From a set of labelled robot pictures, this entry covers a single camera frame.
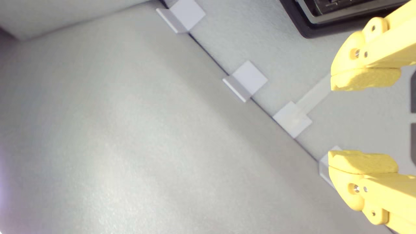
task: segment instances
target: screw hole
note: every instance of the screw hole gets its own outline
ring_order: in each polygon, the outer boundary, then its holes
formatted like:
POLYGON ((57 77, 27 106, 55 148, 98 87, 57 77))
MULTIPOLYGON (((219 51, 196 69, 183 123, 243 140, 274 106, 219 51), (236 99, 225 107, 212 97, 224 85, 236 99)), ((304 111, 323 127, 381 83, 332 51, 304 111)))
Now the screw hole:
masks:
POLYGON ((354 191, 356 193, 359 193, 360 192, 360 187, 358 187, 358 185, 354 185, 354 191))

